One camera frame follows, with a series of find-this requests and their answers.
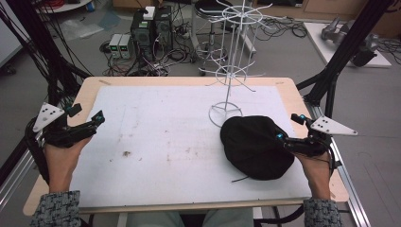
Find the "grey bench power supply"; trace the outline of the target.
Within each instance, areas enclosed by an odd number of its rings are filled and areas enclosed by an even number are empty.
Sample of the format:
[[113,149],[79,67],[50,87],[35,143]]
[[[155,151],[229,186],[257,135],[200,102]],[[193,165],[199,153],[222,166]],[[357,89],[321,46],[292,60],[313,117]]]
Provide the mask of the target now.
[[123,59],[129,59],[131,57],[131,52],[132,52],[131,36],[129,34],[123,34],[121,36],[118,47],[121,57]]
[[119,59],[121,57],[120,51],[119,51],[119,42],[122,38],[121,34],[114,34],[109,42],[109,47],[112,53],[112,56],[115,59]]

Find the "white table mat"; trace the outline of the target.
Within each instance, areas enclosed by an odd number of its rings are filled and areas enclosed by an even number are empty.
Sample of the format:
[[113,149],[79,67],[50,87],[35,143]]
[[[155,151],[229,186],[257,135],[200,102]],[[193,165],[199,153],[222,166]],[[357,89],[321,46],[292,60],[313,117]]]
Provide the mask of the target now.
[[219,138],[229,99],[295,133],[273,86],[106,86],[93,107],[104,123],[80,154],[72,188],[83,211],[238,207],[299,202],[310,191],[299,162],[279,179],[256,181],[226,159]]

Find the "black metal frame stand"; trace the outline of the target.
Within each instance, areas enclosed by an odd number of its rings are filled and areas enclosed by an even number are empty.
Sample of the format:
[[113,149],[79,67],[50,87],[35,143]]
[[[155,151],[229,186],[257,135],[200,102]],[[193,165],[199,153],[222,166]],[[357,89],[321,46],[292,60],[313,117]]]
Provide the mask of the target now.
[[[67,60],[60,52],[38,3],[34,0],[5,0],[5,2],[15,15],[15,19],[6,13],[1,3],[0,19],[33,59],[47,82],[47,100],[53,105],[72,106],[81,83],[91,74],[76,67],[73,61]],[[59,34],[69,57],[74,57],[75,53],[61,34],[59,24],[51,22],[50,27]]]
[[319,107],[322,98],[326,96],[324,115],[332,116],[337,80],[341,71],[357,53],[359,46],[392,2],[393,0],[369,0],[324,69],[316,76],[296,85],[298,90],[313,85],[311,91],[304,96],[304,101],[312,108]]

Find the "aluminium rail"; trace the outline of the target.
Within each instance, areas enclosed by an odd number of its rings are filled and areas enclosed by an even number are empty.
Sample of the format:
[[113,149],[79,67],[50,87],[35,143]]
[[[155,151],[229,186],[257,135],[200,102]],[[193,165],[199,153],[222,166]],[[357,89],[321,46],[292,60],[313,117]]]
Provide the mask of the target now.
[[337,174],[333,176],[333,180],[336,181],[334,183],[334,192],[336,194],[336,198],[338,199],[340,197],[340,192],[337,189],[337,186],[339,185],[337,180],[340,180],[348,195],[348,199],[345,201],[345,204],[347,205],[348,211],[350,212],[354,223],[357,227],[371,227],[371,223],[358,197],[357,191],[352,183],[351,177],[347,171],[345,163],[342,160],[340,150],[333,136],[330,136],[330,148],[333,149],[335,160],[340,163],[340,166],[336,169]]
[[22,138],[11,155],[0,166],[0,213],[6,208],[9,200],[23,181],[35,161]]

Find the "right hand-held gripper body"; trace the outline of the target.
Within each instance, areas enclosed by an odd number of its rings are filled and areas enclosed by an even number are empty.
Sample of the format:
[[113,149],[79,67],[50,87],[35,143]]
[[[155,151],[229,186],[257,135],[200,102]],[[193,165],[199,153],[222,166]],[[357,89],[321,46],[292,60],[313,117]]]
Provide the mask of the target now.
[[308,157],[322,155],[330,148],[330,136],[357,136],[357,131],[327,116],[322,115],[312,120],[313,123],[309,127],[306,127],[308,130],[307,137],[296,139],[295,152],[300,152]]

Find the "person's right leg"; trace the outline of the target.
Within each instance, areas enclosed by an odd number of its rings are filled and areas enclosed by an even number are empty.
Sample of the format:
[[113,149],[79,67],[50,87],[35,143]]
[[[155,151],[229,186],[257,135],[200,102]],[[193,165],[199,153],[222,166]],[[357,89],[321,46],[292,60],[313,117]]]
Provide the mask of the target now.
[[201,227],[253,227],[252,208],[212,209]]

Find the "person's left hand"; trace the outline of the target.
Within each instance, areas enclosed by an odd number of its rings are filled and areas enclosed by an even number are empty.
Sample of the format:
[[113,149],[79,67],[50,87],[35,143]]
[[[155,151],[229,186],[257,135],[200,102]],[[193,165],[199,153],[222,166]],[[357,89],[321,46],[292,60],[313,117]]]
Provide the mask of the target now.
[[50,185],[69,184],[71,182],[80,153],[90,141],[91,137],[83,139],[71,148],[58,148],[49,144],[44,146]]

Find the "round white table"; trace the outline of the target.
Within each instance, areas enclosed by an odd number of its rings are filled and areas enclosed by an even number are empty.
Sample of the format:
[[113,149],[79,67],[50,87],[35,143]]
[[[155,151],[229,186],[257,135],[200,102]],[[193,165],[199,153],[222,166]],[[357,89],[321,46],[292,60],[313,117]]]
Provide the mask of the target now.
[[77,3],[69,3],[68,0],[53,0],[53,1],[55,1],[55,3],[50,4],[48,1],[43,0],[41,3],[37,5],[36,11],[44,13],[66,12],[73,9],[79,9],[85,7],[93,0],[78,0]]

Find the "white floor board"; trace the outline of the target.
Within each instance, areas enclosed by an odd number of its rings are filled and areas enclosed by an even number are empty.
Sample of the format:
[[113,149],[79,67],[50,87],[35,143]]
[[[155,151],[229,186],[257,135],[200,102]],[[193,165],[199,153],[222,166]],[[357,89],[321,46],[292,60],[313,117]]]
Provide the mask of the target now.
[[[321,38],[322,30],[328,26],[328,23],[304,23],[304,26],[321,58],[325,63],[328,63],[337,50],[337,46],[332,41],[325,41]],[[377,50],[375,51],[375,57],[365,64],[365,67],[370,68],[389,68],[391,66],[392,64]]]

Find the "person's right hand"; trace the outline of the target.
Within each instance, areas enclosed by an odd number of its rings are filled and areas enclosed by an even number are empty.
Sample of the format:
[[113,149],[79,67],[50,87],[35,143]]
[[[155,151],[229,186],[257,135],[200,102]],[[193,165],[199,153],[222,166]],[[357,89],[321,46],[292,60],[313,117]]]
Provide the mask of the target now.
[[305,154],[294,152],[303,166],[303,170],[310,188],[313,191],[327,190],[329,188],[329,160],[330,155],[325,152],[322,155],[308,157]]

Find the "black computer tower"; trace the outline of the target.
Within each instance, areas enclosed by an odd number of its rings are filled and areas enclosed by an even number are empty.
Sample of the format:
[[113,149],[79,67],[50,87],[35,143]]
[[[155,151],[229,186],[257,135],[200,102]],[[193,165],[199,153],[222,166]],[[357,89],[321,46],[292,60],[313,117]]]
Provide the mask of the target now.
[[145,13],[145,9],[138,9],[133,14],[131,36],[135,46],[135,52],[145,57],[148,61],[152,61],[152,47],[155,41],[155,24],[152,20],[146,20],[144,18]]
[[154,17],[158,45],[165,51],[173,48],[172,42],[172,9],[171,6],[160,7]]

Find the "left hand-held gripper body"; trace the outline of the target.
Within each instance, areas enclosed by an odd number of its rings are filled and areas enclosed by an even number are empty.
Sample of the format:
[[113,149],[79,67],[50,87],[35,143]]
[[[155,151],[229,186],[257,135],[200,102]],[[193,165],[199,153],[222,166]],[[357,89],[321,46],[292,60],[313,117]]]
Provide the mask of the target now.
[[77,142],[92,137],[83,133],[84,123],[74,127],[67,124],[69,116],[66,109],[44,102],[39,114],[33,118],[33,123],[26,127],[26,137],[35,138],[36,133],[41,131],[44,141],[58,148],[71,148]]

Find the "clear plastic sheet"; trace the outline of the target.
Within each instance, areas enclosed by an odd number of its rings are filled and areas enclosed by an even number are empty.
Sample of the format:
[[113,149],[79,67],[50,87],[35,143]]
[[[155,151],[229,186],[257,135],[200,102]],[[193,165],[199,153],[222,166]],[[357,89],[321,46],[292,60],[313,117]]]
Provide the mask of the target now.
[[85,25],[79,20],[64,21],[60,25],[60,28],[66,41],[85,39],[104,30],[104,28],[101,26],[96,24]]

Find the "black round stool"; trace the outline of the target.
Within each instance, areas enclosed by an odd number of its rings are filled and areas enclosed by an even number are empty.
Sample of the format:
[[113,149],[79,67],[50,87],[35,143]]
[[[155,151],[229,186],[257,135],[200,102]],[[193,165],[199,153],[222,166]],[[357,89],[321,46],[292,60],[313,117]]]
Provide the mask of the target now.
[[[192,0],[190,40],[193,52],[191,61],[200,60],[198,67],[201,76],[206,74],[207,62],[222,62],[228,58],[227,50],[216,40],[216,21],[222,19],[222,12],[231,5],[226,0]],[[208,40],[201,43],[197,36],[196,19],[198,17],[210,23]]]

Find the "black hat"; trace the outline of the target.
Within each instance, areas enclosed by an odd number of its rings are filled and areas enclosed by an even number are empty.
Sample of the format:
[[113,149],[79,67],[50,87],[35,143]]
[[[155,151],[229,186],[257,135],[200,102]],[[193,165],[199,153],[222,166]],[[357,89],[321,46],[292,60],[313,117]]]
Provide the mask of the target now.
[[236,181],[277,180],[293,165],[295,157],[276,138],[285,135],[274,121],[263,115],[233,116],[220,129],[226,159],[244,174]]

